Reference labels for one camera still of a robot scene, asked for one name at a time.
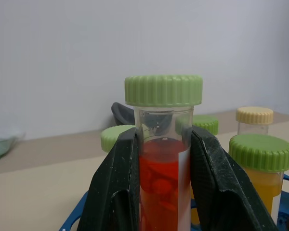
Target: yellow liquid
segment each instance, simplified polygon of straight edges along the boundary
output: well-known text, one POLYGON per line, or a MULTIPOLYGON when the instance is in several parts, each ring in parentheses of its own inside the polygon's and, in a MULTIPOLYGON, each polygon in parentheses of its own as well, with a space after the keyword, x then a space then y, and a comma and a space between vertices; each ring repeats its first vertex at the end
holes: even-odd
POLYGON ((259 194, 269 214, 272 212, 274 197, 281 194, 283 174, 266 173, 257 170, 244 169, 253 186, 259 194))
MULTIPOLYGON (((191 186, 191 198, 194 199, 192 186, 191 186)), ((192 222, 193 225, 199 225, 200 224, 199 217, 198 217, 198 212, 197 212, 196 208, 193 208, 191 210, 191 222, 192 222)))

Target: blue tube rack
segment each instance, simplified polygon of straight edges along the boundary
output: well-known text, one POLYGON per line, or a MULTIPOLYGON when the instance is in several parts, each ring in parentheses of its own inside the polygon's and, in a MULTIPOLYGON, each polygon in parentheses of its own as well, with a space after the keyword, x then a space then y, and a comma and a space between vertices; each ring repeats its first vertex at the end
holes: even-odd
MULTIPOLYGON (((285 175, 284 180, 289 181, 289 176, 285 175)), ((70 231, 73 224, 80 218, 83 207, 85 205, 86 199, 87 199, 88 192, 86 192, 81 200, 78 202, 72 213, 68 216, 62 227, 59 229, 59 231, 70 231)), ((195 201, 191 200, 191 209, 196 208, 197 205, 195 201)), ((278 212, 278 220, 277 220, 277 227, 280 231, 287 231, 286 223, 289 218, 289 192, 281 192, 280 197, 280 206, 279 206, 279 212, 278 212)), ((194 226, 191 224, 191 231, 201 231, 200 226, 194 226)))

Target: red liquid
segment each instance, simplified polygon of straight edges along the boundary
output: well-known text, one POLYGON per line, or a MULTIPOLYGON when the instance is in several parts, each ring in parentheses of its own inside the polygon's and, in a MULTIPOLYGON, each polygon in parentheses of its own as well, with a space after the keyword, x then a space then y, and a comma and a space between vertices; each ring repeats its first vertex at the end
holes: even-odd
MULTIPOLYGON (((139 156, 140 231, 178 231, 179 153, 185 150, 181 141, 170 138, 144 143, 139 156)), ((188 198, 183 196, 184 206, 189 206, 189 184, 185 177, 188 198)))

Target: white label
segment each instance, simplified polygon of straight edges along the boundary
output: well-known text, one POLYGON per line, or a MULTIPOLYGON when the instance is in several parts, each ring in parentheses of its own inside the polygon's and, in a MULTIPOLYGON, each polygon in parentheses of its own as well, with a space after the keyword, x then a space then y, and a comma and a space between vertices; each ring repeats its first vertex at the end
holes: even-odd
POLYGON ((281 196, 281 194, 276 196, 276 197, 273 197, 273 202, 272 202, 271 217, 272 217, 275 224, 277 224, 280 196, 281 196))
POLYGON ((191 193, 190 193, 190 150, 179 153, 178 185, 178 230, 190 230, 191 193))

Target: green screw cap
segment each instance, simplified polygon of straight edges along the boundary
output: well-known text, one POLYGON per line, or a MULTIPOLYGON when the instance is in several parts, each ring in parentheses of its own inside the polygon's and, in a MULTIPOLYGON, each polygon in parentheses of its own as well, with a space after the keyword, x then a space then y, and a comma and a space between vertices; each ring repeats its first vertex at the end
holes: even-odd
POLYGON ((110 152, 112 147, 115 145, 119 135, 131 128, 134 128, 134 125, 121 125, 107 128, 101 133, 101 145, 104 152, 110 152))
POLYGON ((202 102, 200 76, 132 76, 125 79, 125 103, 139 107, 184 107, 202 102))
POLYGON ((193 125, 208 130, 214 136, 216 136, 218 133, 218 120, 213 116, 194 115, 193 125))
POLYGON ((274 136, 234 136, 229 142, 229 155, 242 167, 265 172, 289 170, 289 143, 274 136))

